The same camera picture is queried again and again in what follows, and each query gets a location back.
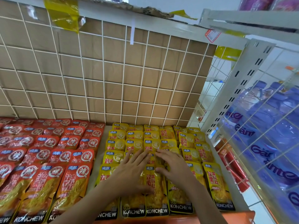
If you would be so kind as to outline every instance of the price tag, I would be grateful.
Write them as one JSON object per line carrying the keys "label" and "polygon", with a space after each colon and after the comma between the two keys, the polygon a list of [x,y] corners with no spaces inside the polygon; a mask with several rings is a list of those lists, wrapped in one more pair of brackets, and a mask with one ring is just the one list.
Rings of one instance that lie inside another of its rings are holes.
{"label": "price tag", "polygon": [[221,32],[215,30],[207,30],[205,36],[211,43],[213,43],[219,37],[220,34]]}

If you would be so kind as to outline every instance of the orange shelf edge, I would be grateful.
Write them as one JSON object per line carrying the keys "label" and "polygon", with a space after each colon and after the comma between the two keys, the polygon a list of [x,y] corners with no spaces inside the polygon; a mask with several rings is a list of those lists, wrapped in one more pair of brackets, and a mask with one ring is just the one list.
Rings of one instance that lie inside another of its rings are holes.
{"label": "orange shelf edge", "polygon": [[[255,211],[242,211],[242,212],[223,212],[223,217],[228,224],[251,224],[255,216]],[[199,220],[195,215],[169,215],[160,217],[143,217],[143,218],[129,218],[129,219],[116,219],[107,221],[96,221],[95,224],[120,224],[120,223],[152,223],[155,224],[199,224]]]}

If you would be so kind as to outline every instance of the purple package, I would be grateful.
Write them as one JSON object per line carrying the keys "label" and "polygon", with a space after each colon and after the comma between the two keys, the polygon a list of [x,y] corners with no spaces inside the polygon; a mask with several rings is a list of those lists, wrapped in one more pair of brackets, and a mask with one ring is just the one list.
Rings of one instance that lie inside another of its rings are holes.
{"label": "purple package", "polygon": [[299,11],[299,0],[274,0],[273,11]]}
{"label": "purple package", "polygon": [[239,11],[268,10],[273,0],[242,0]]}

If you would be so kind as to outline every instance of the hand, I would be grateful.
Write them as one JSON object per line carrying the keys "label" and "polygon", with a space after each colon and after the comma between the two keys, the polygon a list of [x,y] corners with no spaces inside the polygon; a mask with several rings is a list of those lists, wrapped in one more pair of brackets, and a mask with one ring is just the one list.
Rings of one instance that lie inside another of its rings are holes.
{"label": "hand", "polygon": [[111,176],[102,181],[107,184],[108,189],[115,192],[115,197],[136,193],[154,193],[154,188],[151,186],[140,184],[140,175],[150,159],[147,155],[148,150],[142,152],[140,149],[130,158],[131,153],[130,150]]}
{"label": "hand", "polygon": [[156,168],[156,172],[163,174],[179,189],[188,193],[192,188],[198,186],[199,181],[194,177],[184,158],[180,154],[166,149],[158,149],[155,155],[165,160],[170,166],[170,171],[165,168]]}

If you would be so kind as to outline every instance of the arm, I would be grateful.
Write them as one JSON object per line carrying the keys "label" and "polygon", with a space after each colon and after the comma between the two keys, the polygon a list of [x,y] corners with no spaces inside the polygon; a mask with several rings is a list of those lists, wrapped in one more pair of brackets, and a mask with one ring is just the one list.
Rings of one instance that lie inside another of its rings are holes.
{"label": "arm", "polygon": [[165,168],[156,168],[156,171],[185,191],[201,224],[227,224],[207,189],[194,177],[180,154],[163,149],[158,150],[155,155],[165,160],[170,166],[170,171]]}
{"label": "arm", "polygon": [[122,163],[112,175],[101,181],[78,203],[55,219],[53,224],[88,224],[116,198],[135,193],[153,193],[154,189],[148,185],[139,185],[140,174],[144,170],[150,156],[148,150],[140,149],[129,160],[131,151],[127,153]]}

